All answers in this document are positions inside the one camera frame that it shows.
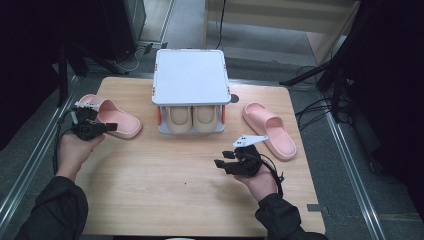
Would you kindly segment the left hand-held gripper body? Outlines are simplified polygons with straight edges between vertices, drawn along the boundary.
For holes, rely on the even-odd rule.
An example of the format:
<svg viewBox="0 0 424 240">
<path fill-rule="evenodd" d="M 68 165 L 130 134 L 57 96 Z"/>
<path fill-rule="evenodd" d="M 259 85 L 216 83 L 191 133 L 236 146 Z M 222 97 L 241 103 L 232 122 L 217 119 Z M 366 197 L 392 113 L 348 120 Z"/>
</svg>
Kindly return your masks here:
<svg viewBox="0 0 424 240">
<path fill-rule="evenodd" d="M 97 114 L 98 112 L 90 106 L 77 105 L 71 112 L 71 131 L 84 141 L 102 135 L 104 125 L 96 121 Z"/>
</svg>

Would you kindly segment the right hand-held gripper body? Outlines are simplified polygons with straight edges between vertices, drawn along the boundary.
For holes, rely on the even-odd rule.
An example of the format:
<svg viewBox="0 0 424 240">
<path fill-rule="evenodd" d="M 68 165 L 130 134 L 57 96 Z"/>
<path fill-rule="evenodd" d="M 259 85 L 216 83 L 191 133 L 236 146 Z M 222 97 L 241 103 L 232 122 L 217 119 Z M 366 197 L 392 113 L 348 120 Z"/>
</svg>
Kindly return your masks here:
<svg viewBox="0 0 424 240">
<path fill-rule="evenodd" d="M 244 135 L 242 134 L 234 143 L 233 147 L 237 162 L 229 162 L 233 165 L 232 175 L 253 177 L 262 165 L 260 153 L 255 147 L 256 143 L 267 140 L 266 135 Z"/>
</svg>

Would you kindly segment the pink slipper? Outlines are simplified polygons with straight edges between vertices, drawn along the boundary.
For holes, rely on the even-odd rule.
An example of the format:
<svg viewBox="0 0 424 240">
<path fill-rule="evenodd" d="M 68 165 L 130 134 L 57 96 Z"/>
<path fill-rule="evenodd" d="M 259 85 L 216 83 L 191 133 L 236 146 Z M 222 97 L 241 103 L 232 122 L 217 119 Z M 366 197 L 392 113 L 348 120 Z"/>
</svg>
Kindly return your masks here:
<svg viewBox="0 0 424 240">
<path fill-rule="evenodd" d="M 255 102 L 248 103 L 244 107 L 242 117 L 255 133 L 268 137 L 265 145 L 276 158 L 290 160 L 296 155 L 296 145 L 285 130 L 282 118 L 266 106 Z"/>
<path fill-rule="evenodd" d="M 112 136 L 130 139 L 142 129 L 142 123 L 136 116 L 119 109 L 111 99 L 106 97 L 88 94 L 80 98 L 75 105 L 94 110 L 97 113 L 95 122 L 116 123 L 117 129 L 110 132 Z"/>
</svg>

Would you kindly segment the cream clog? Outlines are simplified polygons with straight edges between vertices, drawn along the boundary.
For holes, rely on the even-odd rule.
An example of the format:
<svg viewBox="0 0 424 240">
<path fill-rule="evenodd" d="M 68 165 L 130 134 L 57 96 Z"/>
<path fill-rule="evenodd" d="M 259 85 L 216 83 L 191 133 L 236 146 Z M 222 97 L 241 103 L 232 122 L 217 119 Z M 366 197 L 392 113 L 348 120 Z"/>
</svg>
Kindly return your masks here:
<svg viewBox="0 0 424 240">
<path fill-rule="evenodd" d="M 192 128 L 192 113 L 188 106 L 168 107 L 167 125 L 172 133 L 186 133 Z"/>
<path fill-rule="evenodd" d="M 195 106 L 193 108 L 193 127 L 196 131 L 214 132 L 218 124 L 217 107 Z"/>
</svg>

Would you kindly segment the white two-tier shoe rack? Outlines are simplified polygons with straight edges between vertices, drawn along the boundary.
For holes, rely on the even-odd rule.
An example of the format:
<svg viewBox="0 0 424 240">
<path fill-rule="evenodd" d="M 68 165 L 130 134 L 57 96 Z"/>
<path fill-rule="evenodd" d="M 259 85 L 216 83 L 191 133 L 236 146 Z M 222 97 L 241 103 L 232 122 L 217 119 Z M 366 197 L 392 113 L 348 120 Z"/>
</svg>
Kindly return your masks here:
<svg viewBox="0 0 424 240">
<path fill-rule="evenodd" d="M 219 133 L 225 128 L 225 106 L 231 101 L 224 54 L 220 50 L 162 49 L 157 52 L 152 102 L 157 106 L 158 130 L 172 133 L 167 125 L 168 107 L 188 106 L 192 128 L 179 134 Z M 218 124 L 214 132 L 202 133 L 193 127 L 195 106 L 217 107 Z"/>
</svg>

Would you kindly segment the person's right hand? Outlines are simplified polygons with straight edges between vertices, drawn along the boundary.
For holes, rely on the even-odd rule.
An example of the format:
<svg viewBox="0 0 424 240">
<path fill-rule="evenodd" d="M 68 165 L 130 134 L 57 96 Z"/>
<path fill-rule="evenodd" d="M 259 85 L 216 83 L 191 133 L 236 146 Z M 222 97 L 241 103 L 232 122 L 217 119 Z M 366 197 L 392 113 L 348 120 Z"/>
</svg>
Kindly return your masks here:
<svg viewBox="0 0 424 240">
<path fill-rule="evenodd" d="M 235 176 L 235 179 L 244 184 L 256 201 L 261 201 L 270 194 L 278 192 L 277 185 L 271 171 L 264 165 L 253 177 Z"/>
</svg>

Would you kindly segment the person's left hand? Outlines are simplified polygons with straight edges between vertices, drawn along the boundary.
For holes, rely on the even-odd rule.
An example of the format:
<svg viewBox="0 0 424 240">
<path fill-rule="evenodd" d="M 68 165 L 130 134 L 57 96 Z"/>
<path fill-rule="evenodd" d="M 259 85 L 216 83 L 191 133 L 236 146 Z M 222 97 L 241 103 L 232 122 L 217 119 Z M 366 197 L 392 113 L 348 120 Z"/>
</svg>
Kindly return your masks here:
<svg viewBox="0 0 424 240">
<path fill-rule="evenodd" d="M 104 139 L 105 136 L 100 135 L 94 139 L 83 141 L 74 134 L 64 135 L 59 145 L 56 176 L 75 181 L 84 162 Z"/>
</svg>

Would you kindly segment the black tripod stand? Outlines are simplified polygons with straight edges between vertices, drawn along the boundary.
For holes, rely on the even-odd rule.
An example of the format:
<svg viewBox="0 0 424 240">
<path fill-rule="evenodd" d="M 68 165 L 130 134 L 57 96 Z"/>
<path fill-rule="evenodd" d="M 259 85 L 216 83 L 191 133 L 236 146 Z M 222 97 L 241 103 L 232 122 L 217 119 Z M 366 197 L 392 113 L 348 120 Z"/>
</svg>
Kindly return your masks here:
<svg viewBox="0 0 424 240">
<path fill-rule="evenodd" d="M 105 59 L 96 55 L 92 51 L 76 43 L 61 44 L 58 48 L 58 80 L 59 80 L 59 99 L 57 106 L 62 107 L 65 101 L 69 98 L 68 89 L 68 70 L 67 66 L 70 65 L 75 73 L 81 76 L 86 76 L 88 67 L 86 66 L 83 57 L 86 56 L 95 61 L 111 73 L 119 75 L 127 75 L 128 71 L 119 70 L 116 66 L 107 62 Z"/>
</svg>

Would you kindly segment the grey tape strip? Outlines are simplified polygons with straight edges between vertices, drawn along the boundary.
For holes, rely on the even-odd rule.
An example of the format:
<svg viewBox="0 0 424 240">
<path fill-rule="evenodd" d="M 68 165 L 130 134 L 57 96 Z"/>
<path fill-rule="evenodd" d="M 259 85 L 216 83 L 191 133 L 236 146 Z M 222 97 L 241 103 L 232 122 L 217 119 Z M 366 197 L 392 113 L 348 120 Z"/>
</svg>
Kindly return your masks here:
<svg viewBox="0 0 424 240">
<path fill-rule="evenodd" d="M 329 213 L 328 208 L 320 204 L 307 204 L 307 210 L 309 212 L 321 212 L 322 214 Z"/>
</svg>

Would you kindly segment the black curtain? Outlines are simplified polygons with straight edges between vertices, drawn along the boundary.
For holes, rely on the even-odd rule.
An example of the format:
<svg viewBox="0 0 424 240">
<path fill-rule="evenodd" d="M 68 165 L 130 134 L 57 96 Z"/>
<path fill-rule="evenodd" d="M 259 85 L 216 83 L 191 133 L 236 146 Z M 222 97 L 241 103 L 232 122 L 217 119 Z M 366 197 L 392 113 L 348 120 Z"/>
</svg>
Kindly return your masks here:
<svg viewBox="0 0 424 240">
<path fill-rule="evenodd" d="M 91 0 L 0 0 L 0 151 L 54 91 Z"/>
<path fill-rule="evenodd" d="M 348 88 L 379 145 L 371 156 L 424 220 L 424 0 L 361 0 Z"/>
</svg>

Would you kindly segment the dark cabinet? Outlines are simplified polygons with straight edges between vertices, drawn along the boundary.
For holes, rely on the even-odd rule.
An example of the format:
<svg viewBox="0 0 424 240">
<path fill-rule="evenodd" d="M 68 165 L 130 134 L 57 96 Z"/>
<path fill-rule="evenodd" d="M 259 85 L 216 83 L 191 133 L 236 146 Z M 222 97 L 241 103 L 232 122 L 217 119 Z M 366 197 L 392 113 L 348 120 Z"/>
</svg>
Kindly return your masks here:
<svg viewBox="0 0 424 240">
<path fill-rule="evenodd" d="M 123 60 L 138 46 L 146 10 L 144 0 L 101 0 L 106 20 L 106 49 L 109 59 Z"/>
</svg>

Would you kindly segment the black metal stand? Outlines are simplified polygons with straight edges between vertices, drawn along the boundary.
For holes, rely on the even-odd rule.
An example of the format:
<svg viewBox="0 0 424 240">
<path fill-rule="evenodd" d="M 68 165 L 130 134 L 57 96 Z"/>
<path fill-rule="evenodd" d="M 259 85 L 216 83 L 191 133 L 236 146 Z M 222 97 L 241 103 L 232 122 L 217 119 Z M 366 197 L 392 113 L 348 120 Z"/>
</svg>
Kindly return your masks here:
<svg viewBox="0 0 424 240">
<path fill-rule="evenodd" d="M 326 92 L 333 88 L 331 115 L 336 122 L 340 122 L 339 113 L 341 107 L 341 90 L 343 82 L 342 60 L 352 44 L 352 25 L 360 8 L 358 1 L 344 0 L 346 2 L 342 11 L 342 19 L 326 33 L 308 33 L 307 37 L 312 42 L 312 49 L 316 55 L 319 65 L 295 78 L 280 82 L 283 86 L 294 86 L 303 80 L 321 73 L 316 87 L 320 92 Z"/>
</svg>

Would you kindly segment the light wooden cabinet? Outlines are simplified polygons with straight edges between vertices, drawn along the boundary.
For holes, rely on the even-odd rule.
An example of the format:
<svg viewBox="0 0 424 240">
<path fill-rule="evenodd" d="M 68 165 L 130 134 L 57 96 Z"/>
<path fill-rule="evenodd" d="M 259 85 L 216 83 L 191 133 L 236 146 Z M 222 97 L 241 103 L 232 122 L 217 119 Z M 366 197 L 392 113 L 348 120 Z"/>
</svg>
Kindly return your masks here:
<svg viewBox="0 0 424 240">
<path fill-rule="evenodd" d="M 205 0 L 205 21 L 290 29 L 307 33 L 315 60 L 323 63 L 350 32 L 359 0 Z"/>
</svg>

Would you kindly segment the metal floor rail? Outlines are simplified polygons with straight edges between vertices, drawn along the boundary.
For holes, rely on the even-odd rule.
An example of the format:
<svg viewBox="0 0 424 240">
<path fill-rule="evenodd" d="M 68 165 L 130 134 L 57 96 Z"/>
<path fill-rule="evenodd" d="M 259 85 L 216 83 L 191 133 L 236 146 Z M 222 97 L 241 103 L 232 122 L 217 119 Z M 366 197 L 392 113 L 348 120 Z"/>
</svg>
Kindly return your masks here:
<svg viewBox="0 0 424 240">
<path fill-rule="evenodd" d="M 353 188 L 356 201 L 361 210 L 361 215 L 365 221 L 371 239 L 387 240 L 374 204 L 372 203 L 370 195 L 368 194 L 361 175 L 357 169 L 354 157 L 352 156 L 352 153 L 348 147 L 345 136 L 342 133 L 340 124 L 334 120 L 331 112 L 327 113 L 326 119 L 347 171 L 347 175 Z"/>
<path fill-rule="evenodd" d="M 58 107 L 58 98 L 59 92 L 54 91 L 0 151 L 0 239 L 43 161 L 55 134 L 57 120 L 69 107 L 70 100 Z"/>
</svg>

